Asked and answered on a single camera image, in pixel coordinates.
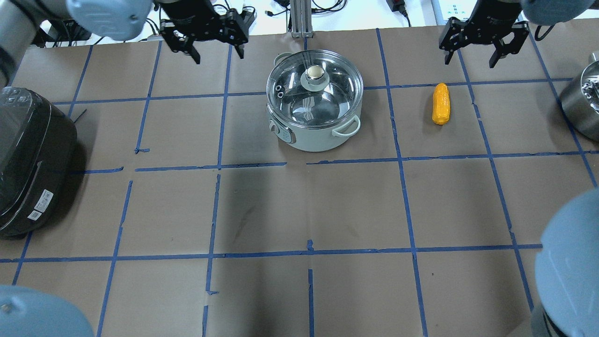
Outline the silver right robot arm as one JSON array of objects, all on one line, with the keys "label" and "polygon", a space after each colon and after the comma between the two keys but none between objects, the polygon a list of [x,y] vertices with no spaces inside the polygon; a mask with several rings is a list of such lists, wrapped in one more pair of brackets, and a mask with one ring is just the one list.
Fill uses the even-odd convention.
[{"label": "silver right robot arm", "polygon": [[[516,55],[530,34],[529,23],[555,26],[571,21],[596,0],[478,0],[470,17],[450,17],[439,38],[445,64],[467,45],[493,45],[489,59]],[[598,335],[598,189],[563,205],[541,235],[535,258],[540,302],[511,337],[596,337]]]}]

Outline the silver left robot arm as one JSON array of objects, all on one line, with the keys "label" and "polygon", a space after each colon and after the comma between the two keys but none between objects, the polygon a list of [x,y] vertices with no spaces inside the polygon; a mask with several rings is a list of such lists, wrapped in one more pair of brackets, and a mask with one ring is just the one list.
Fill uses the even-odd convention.
[{"label": "silver left robot arm", "polygon": [[227,0],[3,0],[1,2],[1,238],[19,240],[51,217],[68,174],[77,131],[46,98],[10,86],[30,45],[80,41],[90,34],[129,41],[143,32],[150,11],[167,18],[152,25],[173,52],[199,64],[197,41],[233,45],[240,58],[257,17],[254,7]]}]

